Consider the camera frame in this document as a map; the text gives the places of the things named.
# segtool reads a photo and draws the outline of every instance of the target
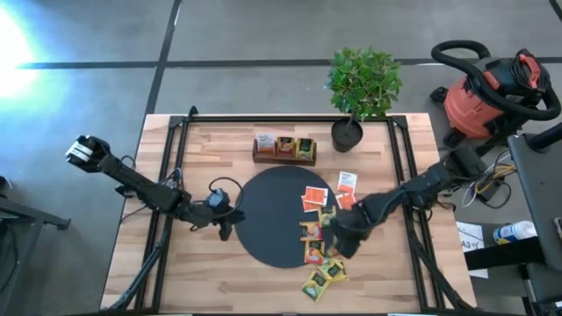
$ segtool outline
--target black hose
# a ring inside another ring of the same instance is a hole
[[[490,53],[486,47],[479,42],[473,40],[450,40],[437,44],[431,50],[431,57],[444,65],[456,68],[479,83],[479,95],[489,101],[489,105],[501,111],[511,111],[515,114],[521,115],[526,119],[532,120],[551,120],[560,114],[560,102],[554,93],[552,87],[546,89],[543,94],[544,104],[546,110],[531,109],[521,106],[520,104],[511,102],[505,97],[499,95],[492,86],[488,83],[484,74],[468,61],[460,60],[458,58],[443,54],[443,51],[452,48],[465,48],[476,52],[480,56],[489,56]]]

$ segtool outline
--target yellow tea packet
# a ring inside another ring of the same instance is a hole
[[[341,281],[347,277],[343,262],[338,259],[324,259],[323,264],[318,269],[330,282]]]
[[[302,291],[314,302],[318,301],[328,287],[329,281],[318,271],[313,271],[302,286]]]
[[[318,210],[318,220],[322,227],[329,227],[331,219],[335,219],[335,205],[324,206]]]

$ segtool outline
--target potted plant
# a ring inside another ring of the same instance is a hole
[[[351,150],[363,138],[363,128],[357,121],[373,115],[384,117],[391,102],[398,101],[402,85],[399,68],[390,54],[373,52],[371,47],[364,51],[345,47],[335,52],[327,84],[334,92],[330,102],[349,114],[332,126],[335,150]]]

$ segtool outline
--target spray can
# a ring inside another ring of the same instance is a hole
[[[522,239],[537,236],[535,224],[528,220],[505,225],[494,230],[494,240],[498,245],[507,244],[509,242],[520,241]]]

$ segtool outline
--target black plant pot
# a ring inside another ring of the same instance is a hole
[[[332,144],[340,153],[349,152],[363,138],[363,128],[353,120],[348,126],[349,119],[338,119],[332,125]]]

